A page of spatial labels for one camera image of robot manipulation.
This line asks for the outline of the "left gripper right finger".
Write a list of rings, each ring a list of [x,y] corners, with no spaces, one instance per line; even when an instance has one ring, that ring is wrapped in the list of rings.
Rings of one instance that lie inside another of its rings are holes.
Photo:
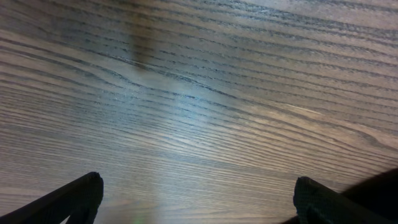
[[[293,201],[300,224],[392,223],[309,177],[297,179]]]

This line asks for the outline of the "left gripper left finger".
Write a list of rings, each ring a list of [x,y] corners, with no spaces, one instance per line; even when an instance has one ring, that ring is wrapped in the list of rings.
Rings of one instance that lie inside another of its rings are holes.
[[[1,223],[93,224],[104,194],[104,182],[89,172],[53,192],[1,217]]]

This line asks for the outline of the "black t-shirt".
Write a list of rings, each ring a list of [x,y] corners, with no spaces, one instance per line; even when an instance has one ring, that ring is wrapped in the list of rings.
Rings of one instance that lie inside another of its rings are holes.
[[[397,169],[381,173],[338,193],[350,201],[397,223]],[[300,224],[295,217],[283,224]]]

